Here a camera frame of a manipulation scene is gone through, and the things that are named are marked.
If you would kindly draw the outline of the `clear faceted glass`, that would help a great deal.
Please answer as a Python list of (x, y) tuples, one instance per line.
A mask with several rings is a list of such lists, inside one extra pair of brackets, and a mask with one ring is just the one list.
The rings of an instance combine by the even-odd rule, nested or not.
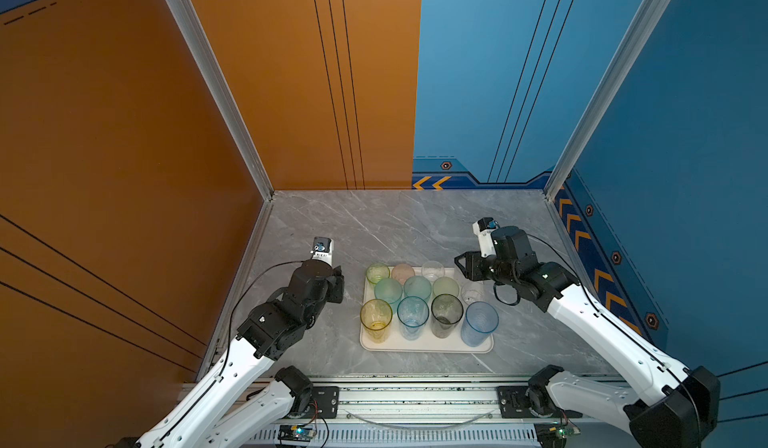
[(461, 288), (460, 298), (466, 306), (484, 301), (484, 283), (467, 280)]

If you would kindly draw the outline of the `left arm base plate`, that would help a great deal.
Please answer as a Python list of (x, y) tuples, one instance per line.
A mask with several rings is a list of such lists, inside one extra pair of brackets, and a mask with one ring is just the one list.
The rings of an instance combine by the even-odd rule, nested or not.
[(339, 408), (340, 387), (334, 385), (321, 385), (312, 388), (310, 401), (300, 417), (312, 418), (315, 413), (325, 419), (336, 419)]

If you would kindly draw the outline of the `green small glass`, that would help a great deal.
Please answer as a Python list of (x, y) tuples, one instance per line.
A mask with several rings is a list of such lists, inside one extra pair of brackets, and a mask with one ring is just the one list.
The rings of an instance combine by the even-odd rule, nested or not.
[(365, 277), (372, 286), (375, 286), (381, 280), (390, 277), (390, 268), (384, 263), (374, 262), (366, 269)]

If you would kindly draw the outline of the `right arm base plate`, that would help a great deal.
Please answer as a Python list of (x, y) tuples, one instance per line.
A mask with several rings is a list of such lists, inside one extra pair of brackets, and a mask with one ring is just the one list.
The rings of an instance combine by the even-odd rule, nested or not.
[(532, 411), (527, 386), (499, 386), (496, 395), (503, 419), (537, 418)]

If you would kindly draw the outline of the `dark grey tall cup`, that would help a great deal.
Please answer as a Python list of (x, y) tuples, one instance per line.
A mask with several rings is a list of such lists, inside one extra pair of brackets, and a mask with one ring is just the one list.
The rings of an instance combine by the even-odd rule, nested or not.
[(431, 331), (439, 339), (447, 338), (460, 324), (464, 305), (452, 294), (440, 294), (431, 304)]

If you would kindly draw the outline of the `yellow tall plastic cup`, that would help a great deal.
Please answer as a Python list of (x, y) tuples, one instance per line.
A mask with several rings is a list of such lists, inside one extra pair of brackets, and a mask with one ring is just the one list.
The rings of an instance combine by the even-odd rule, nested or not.
[(388, 339), (392, 320), (392, 307), (384, 300), (369, 300), (360, 310), (360, 321), (363, 332), (373, 343), (380, 344)]

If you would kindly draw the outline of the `clear small glass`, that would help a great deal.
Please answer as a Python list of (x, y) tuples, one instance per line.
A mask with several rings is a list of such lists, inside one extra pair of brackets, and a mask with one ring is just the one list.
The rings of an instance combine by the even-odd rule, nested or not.
[(421, 267), (421, 275), (434, 283), (445, 276), (445, 267), (437, 261), (427, 261)]

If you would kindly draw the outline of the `light green tall cup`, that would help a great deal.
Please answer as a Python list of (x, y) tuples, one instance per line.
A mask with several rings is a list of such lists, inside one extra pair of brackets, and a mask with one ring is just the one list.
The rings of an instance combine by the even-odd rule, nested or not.
[(459, 298), (461, 288), (456, 280), (451, 277), (437, 278), (432, 284), (432, 295), (437, 298), (440, 295), (451, 295)]

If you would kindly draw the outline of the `pink small glass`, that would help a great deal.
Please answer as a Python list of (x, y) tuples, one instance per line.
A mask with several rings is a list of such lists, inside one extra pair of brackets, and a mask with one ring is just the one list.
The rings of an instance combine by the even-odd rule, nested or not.
[(390, 277), (404, 285), (408, 279), (415, 276), (415, 270), (408, 264), (398, 264), (391, 269)]

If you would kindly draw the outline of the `light blue plastic cup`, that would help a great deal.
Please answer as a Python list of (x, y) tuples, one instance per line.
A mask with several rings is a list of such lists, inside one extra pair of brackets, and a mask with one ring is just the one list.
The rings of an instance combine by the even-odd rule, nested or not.
[(477, 301), (467, 307), (461, 328), (461, 339), (470, 347), (478, 347), (498, 328), (500, 318), (487, 302)]

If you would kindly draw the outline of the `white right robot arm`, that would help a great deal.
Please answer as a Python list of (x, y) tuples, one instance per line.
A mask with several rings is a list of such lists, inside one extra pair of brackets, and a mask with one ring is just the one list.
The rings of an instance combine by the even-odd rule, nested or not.
[(642, 447), (698, 447), (718, 425), (721, 383), (708, 369), (686, 367), (599, 304), (567, 268), (543, 263), (521, 229), (492, 218), (472, 226), (476, 251), (454, 259), (473, 282), (515, 290), (567, 326), (628, 383), (621, 391), (549, 365), (528, 381), (533, 413), (544, 417), (578, 412), (632, 435)]

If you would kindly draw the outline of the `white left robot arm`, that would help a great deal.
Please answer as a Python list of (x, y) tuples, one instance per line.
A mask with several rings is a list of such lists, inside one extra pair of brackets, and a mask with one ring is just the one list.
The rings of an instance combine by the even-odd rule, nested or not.
[(317, 321), (325, 305), (339, 304), (344, 277), (329, 254), (316, 253), (293, 272), (289, 284), (253, 308), (237, 328), (219, 362), (191, 392), (140, 437), (118, 447), (240, 446), (255, 431), (285, 417), (309, 396), (311, 383), (300, 370), (282, 369), (261, 394), (228, 415), (239, 396), (268, 371)]

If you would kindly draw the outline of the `blue-grey tall plastic cup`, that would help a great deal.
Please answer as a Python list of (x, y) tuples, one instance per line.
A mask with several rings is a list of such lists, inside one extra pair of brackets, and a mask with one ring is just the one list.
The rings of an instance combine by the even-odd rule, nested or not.
[(404, 298), (398, 305), (397, 318), (402, 337), (408, 341), (418, 339), (429, 320), (427, 302), (416, 296)]

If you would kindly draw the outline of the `teal tall cup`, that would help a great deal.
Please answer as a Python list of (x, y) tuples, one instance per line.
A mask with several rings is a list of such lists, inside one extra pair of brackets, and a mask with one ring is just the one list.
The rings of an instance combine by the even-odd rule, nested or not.
[(396, 309), (403, 297), (402, 284), (393, 278), (383, 278), (374, 286), (374, 296), (378, 300), (387, 302)]
[(403, 294), (405, 298), (416, 297), (429, 302), (432, 296), (432, 283), (423, 276), (412, 276), (405, 281)]

